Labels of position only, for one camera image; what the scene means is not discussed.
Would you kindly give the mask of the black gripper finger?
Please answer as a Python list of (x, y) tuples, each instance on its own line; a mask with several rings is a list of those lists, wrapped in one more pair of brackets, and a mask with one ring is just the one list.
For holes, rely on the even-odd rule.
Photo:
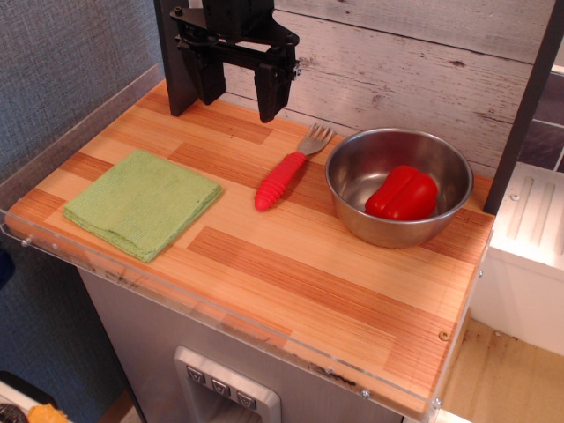
[(198, 98), (205, 105), (211, 105), (226, 91), (223, 62), (215, 56), (210, 47), (194, 46), (180, 41), (179, 50)]
[(292, 81), (277, 67), (260, 64), (256, 69), (256, 96), (260, 120), (272, 121), (287, 105)]

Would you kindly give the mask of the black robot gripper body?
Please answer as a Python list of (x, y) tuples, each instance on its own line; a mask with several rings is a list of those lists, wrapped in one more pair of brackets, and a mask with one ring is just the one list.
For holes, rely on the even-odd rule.
[(178, 48), (180, 41), (210, 47), (223, 64), (253, 71), (270, 64), (293, 81), (300, 74), (295, 56), (300, 38), (273, 12), (272, 1), (203, 1), (196, 8), (176, 6), (170, 17), (178, 27)]

